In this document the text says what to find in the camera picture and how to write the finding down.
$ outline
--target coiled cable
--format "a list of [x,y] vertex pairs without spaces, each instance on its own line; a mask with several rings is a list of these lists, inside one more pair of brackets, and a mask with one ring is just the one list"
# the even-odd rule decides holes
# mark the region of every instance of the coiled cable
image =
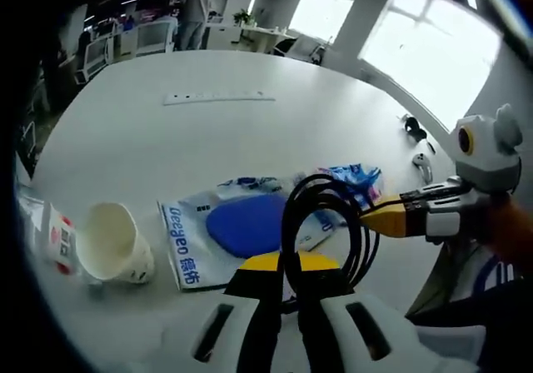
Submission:
[[350,287],[356,286],[376,258],[380,235],[376,233],[373,243],[368,227],[363,226],[365,242],[361,235],[360,216],[364,213],[355,198],[360,194],[371,207],[376,208],[367,189],[337,180],[326,174],[311,175],[299,182],[288,197],[281,221],[281,258],[286,278],[297,294],[301,278],[300,258],[296,249],[296,235],[301,224],[315,211],[331,210],[346,221],[350,234],[350,251],[341,268]]

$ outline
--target window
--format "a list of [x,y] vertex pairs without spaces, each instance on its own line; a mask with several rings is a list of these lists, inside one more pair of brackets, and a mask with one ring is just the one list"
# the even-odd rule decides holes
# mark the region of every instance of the window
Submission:
[[325,42],[334,42],[353,0],[300,0],[290,29]]
[[448,130],[483,88],[501,35],[449,0],[392,0],[362,58],[420,101]]

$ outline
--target power strip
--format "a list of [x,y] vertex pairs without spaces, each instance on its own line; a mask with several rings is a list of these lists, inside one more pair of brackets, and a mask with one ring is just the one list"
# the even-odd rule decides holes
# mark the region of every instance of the power strip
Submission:
[[163,105],[191,104],[214,101],[275,101],[264,92],[192,92],[189,94],[170,93]]

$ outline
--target person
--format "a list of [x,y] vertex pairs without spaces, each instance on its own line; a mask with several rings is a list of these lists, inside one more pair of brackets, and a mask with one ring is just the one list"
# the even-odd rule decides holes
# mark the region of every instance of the person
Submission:
[[197,50],[200,48],[212,0],[182,0],[180,13],[179,49]]
[[126,30],[132,30],[134,26],[135,26],[135,19],[133,19],[133,16],[130,15],[129,17],[127,17],[127,20],[124,23],[124,32]]
[[169,22],[170,28],[172,30],[172,40],[174,42],[177,41],[176,36],[177,36],[178,22],[177,22],[177,18],[172,16],[172,10],[169,7],[163,8],[159,12],[158,17],[156,18],[154,22]]
[[479,231],[478,241],[512,264],[521,280],[407,318],[417,326],[484,326],[486,339],[477,365],[483,371],[518,371],[530,363],[526,338],[533,307],[533,221],[505,196],[481,213]]

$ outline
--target potted plant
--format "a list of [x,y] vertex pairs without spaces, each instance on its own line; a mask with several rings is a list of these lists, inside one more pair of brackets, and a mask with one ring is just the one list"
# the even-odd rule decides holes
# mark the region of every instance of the potted plant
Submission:
[[240,12],[233,14],[233,22],[237,26],[250,25],[252,24],[252,15],[242,9]]

